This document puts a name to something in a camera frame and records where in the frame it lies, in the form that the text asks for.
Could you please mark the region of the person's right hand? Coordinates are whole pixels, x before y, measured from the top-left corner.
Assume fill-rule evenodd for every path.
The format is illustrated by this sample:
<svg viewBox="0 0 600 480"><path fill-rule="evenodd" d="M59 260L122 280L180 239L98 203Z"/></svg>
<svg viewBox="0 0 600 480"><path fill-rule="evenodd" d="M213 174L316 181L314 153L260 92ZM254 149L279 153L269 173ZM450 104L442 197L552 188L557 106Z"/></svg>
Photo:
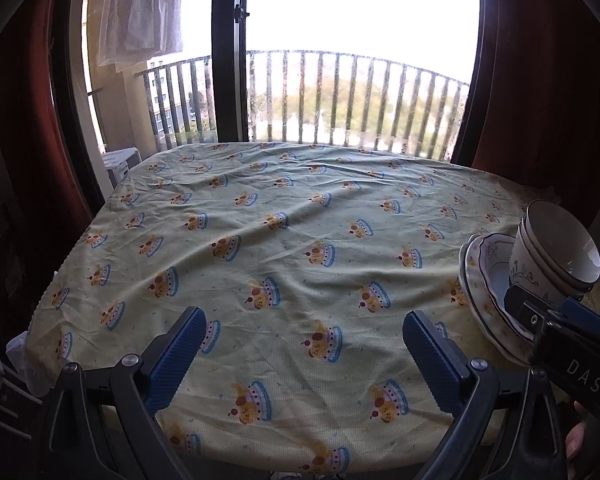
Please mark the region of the person's right hand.
<svg viewBox="0 0 600 480"><path fill-rule="evenodd" d="M577 401L573 408L580 416L580 422L573 426L566 437L567 471L568 479L585 479L591 474L592 466L588 463L588 454L585 452L585 441L588 436L588 412Z"/></svg>

